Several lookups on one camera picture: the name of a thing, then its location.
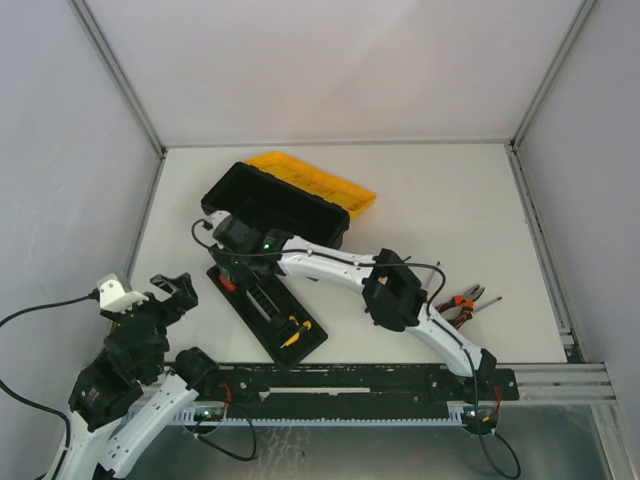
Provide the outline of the black toolbox tray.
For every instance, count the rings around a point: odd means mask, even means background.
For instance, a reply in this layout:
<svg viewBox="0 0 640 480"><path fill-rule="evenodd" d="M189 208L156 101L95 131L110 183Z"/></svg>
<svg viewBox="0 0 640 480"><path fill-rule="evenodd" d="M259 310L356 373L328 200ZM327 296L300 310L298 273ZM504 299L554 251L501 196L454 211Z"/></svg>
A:
<svg viewBox="0 0 640 480"><path fill-rule="evenodd" d="M328 339L326 331L277 276L268 275L257 282L235 284L237 289L231 293L221 285L218 280L220 275L223 274L216 265L207 271L209 280L279 369L290 370L296 367ZM312 328L304 332L298 342L281 349L280 345L295 331L294 324L288 320L290 315L294 315L299 321L310 320Z"/></svg>

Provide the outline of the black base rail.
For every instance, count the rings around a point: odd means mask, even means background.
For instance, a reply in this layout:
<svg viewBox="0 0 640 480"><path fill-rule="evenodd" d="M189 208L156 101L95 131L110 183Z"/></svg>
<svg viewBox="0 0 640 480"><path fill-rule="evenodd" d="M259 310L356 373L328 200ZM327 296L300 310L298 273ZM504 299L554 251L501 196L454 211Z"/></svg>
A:
<svg viewBox="0 0 640 480"><path fill-rule="evenodd" d="M431 402L471 403L517 401L515 373L497 369L489 380L474 386L471 378L457 377L439 364L304 364L285 371L266 363L229 363L220 366L219 381L237 400L269 394L381 394L426 395Z"/></svg>

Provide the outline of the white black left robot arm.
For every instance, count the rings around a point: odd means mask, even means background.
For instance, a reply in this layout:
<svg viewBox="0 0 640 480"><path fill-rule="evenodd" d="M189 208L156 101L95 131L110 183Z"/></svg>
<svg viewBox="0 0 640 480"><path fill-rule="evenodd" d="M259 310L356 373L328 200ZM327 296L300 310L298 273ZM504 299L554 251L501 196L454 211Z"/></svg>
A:
<svg viewBox="0 0 640 480"><path fill-rule="evenodd" d="M167 298L135 291L116 274L98 281L100 313L116 328L76 379L69 424L46 478L126 478L156 436L218 379L219 365L197 347L165 367L169 326L199 303L190 275L150 282Z"/></svg>

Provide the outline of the yellow black plastic toolbox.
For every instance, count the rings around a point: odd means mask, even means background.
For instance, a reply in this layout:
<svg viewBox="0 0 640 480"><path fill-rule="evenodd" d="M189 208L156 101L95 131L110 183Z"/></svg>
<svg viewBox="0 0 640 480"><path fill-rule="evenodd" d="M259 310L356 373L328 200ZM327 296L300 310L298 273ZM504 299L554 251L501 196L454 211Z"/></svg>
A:
<svg viewBox="0 0 640 480"><path fill-rule="evenodd" d="M225 210L263 232L285 230L338 248L351 221L375 200L362 186L274 151L234 163L201 208L207 215Z"/></svg>

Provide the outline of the red handled screwdriver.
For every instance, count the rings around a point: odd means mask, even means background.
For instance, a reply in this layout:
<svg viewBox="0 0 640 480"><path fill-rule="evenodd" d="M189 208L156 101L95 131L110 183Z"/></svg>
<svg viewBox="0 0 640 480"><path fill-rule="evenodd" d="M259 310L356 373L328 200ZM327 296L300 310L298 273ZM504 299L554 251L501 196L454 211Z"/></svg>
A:
<svg viewBox="0 0 640 480"><path fill-rule="evenodd" d="M236 291L237 286L233 282L228 280L224 275L220 275L218 277L218 280L220 281L221 285L224 287L226 291L231 293Z"/></svg>

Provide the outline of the black orange long screwdriver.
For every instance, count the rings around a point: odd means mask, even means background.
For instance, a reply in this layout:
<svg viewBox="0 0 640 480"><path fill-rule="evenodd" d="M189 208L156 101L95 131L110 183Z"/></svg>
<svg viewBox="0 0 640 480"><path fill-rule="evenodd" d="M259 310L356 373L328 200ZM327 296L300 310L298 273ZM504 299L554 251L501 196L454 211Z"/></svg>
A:
<svg viewBox="0 0 640 480"><path fill-rule="evenodd" d="M431 286L432 286L432 282L434 280L434 277L436 276L436 274L438 273L437 270L439 269L439 267L441 266L441 261L437 261L437 263L435 264L435 270L431 270L430 275L428 276L428 278L426 279L424 288L426 291L430 291L431 290Z"/></svg>

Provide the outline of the black orange combination pliers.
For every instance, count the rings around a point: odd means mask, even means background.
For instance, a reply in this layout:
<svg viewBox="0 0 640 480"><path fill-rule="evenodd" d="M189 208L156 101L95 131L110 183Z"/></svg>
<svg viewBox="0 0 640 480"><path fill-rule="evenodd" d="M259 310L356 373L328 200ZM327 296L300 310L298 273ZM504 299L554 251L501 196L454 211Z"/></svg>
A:
<svg viewBox="0 0 640 480"><path fill-rule="evenodd" d="M458 314L449 324L459 330L465 323L473 319L475 302L484 294L485 287L480 284L471 286L461 295L455 295L450 300L437 307L440 314L451 309L458 309Z"/></svg>

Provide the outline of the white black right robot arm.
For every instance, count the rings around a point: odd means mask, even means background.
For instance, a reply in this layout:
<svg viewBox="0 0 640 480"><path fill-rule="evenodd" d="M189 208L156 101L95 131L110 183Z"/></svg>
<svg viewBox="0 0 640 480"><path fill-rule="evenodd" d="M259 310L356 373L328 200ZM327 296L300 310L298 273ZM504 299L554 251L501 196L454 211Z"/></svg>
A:
<svg viewBox="0 0 640 480"><path fill-rule="evenodd" d="M224 210L205 217L204 224L212 234L210 254L234 281L273 274L334 283L362 296L375 325L422 340L453 375L480 385L492 379L495 356L442 316L412 271L419 265L402 261L394 251L355 254L278 229L263 233Z"/></svg>

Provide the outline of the yellow black small screwdriver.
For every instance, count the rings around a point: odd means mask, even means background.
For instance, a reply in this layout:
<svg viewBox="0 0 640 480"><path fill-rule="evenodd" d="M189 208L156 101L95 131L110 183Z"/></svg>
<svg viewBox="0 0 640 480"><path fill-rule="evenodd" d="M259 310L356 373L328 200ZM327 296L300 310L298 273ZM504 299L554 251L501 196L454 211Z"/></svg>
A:
<svg viewBox="0 0 640 480"><path fill-rule="evenodd" d="M290 315L288 320L294 324L295 331L280 345L281 349L290 347L291 345L298 342L302 334L312 328L312 323L310 320L299 321L294 315Z"/></svg>

